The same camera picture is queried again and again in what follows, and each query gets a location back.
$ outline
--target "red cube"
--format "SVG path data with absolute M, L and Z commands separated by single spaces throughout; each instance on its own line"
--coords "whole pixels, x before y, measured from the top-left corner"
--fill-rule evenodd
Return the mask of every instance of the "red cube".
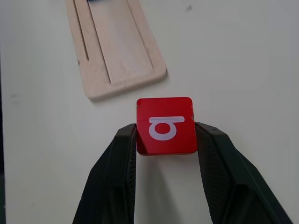
M 190 98 L 139 99 L 137 130 L 141 155 L 191 154 L 197 150 Z

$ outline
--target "white symbol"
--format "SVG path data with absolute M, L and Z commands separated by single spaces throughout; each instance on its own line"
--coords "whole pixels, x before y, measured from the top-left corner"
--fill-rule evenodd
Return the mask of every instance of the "white symbol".
M 185 118 L 182 116 L 177 116 L 177 117 L 154 117 L 150 118 L 149 122 L 151 125 L 149 126 L 149 134 L 152 138 L 159 140 L 159 141 L 167 141 L 172 139 L 176 133 L 177 133 L 177 128 L 174 125 L 174 123 L 182 123 L 185 121 Z M 168 124 L 170 127 L 170 131 L 165 134 L 160 134 L 156 132 L 155 127 L 158 124 Z

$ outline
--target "tabletop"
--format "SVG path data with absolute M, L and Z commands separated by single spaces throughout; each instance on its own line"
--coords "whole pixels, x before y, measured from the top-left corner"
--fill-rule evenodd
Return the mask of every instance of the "tabletop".
M 299 223 L 299 1 L 140 0 L 168 68 L 91 102 L 63 0 L 0 1 L 7 224 L 72 223 L 88 174 L 136 101 L 190 97 Z M 136 224 L 210 224 L 196 154 L 137 156 Z

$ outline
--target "wooden slot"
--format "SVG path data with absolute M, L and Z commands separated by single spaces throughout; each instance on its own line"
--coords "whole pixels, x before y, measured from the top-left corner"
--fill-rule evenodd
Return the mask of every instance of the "wooden slot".
M 99 99 L 166 75 L 138 0 L 67 0 L 66 4 L 88 98 Z

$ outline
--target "white table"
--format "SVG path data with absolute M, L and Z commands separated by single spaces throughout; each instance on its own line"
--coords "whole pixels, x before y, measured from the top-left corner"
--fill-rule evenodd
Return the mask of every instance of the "white table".
M 72 223 L 137 99 L 172 96 L 191 97 L 196 120 L 226 132 L 299 223 L 299 1 L 141 3 L 169 77 L 92 103 L 63 0 L 0 1 L 7 223 Z M 135 223 L 211 223 L 196 154 L 137 157 Z

